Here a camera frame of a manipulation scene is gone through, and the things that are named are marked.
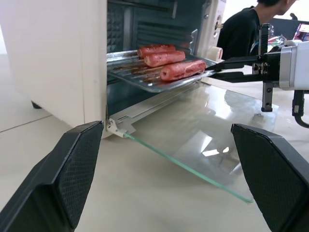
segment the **sausage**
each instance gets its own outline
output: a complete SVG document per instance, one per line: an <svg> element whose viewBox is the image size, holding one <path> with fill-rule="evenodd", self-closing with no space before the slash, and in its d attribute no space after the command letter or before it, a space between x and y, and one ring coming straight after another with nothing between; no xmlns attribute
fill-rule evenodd
<svg viewBox="0 0 309 232"><path fill-rule="evenodd" d="M160 77L164 81L177 81L197 73L202 73L206 69L206 63L202 60L169 64L160 71Z"/></svg>
<svg viewBox="0 0 309 232"><path fill-rule="evenodd" d="M170 51L176 51L176 48L171 44L148 45L140 47L139 50L137 50L137 55L143 59L145 55L148 54Z"/></svg>
<svg viewBox="0 0 309 232"><path fill-rule="evenodd" d="M146 55L145 64L150 67L158 67L166 64L172 64L183 61L185 53L183 51L160 52Z"/></svg>

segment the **toaster oven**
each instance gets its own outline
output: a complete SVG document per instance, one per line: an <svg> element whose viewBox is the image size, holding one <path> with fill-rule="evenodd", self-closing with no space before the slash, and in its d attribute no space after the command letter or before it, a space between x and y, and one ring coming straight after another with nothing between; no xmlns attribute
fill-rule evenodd
<svg viewBox="0 0 309 232"><path fill-rule="evenodd" d="M109 75L108 61L147 44L205 58L224 8L225 0L5 0L0 23L21 91L72 127L102 120L107 137L109 119L124 121L130 108L132 123L153 109L151 99L160 105L186 84L177 93L140 88Z"/></svg>
<svg viewBox="0 0 309 232"><path fill-rule="evenodd" d="M136 53L173 44L214 64L225 2L2 0L0 24L16 85L37 105L72 127L102 120L103 137L128 137L252 202L230 128L271 131L278 108L262 113L261 101L205 84L210 73L146 82Z"/></svg>

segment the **person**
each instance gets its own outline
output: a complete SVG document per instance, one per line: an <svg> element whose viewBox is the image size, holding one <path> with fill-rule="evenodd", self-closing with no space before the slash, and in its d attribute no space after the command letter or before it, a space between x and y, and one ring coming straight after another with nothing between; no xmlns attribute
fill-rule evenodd
<svg viewBox="0 0 309 232"><path fill-rule="evenodd" d="M260 25L276 15L284 15L296 0L257 0L257 6L245 8L224 22L218 47L222 59L257 55Z"/></svg>

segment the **laptop screen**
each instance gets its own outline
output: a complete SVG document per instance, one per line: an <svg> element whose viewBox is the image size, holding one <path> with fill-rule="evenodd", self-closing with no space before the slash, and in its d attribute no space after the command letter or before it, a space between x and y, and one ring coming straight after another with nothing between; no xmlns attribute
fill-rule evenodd
<svg viewBox="0 0 309 232"><path fill-rule="evenodd" d="M300 23L294 36L294 40L309 41L309 24Z"/></svg>

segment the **oven tray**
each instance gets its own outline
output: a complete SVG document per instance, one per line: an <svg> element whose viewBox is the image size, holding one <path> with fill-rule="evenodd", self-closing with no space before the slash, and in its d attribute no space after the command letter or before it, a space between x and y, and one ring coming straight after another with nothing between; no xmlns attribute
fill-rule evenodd
<svg viewBox="0 0 309 232"><path fill-rule="evenodd" d="M201 59L206 62L207 67L216 64L216 62L202 59L196 56L186 54L185 61ZM139 59L137 50L115 52L107 54L107 75L124 80L134 86L144 89L151 93L161 93L171 89L187 85L203 77L211 76L214 71L206 71L199 75L174 82L159 81L159 71L162 67L150 68L144 64L143 59Z"/></svg>

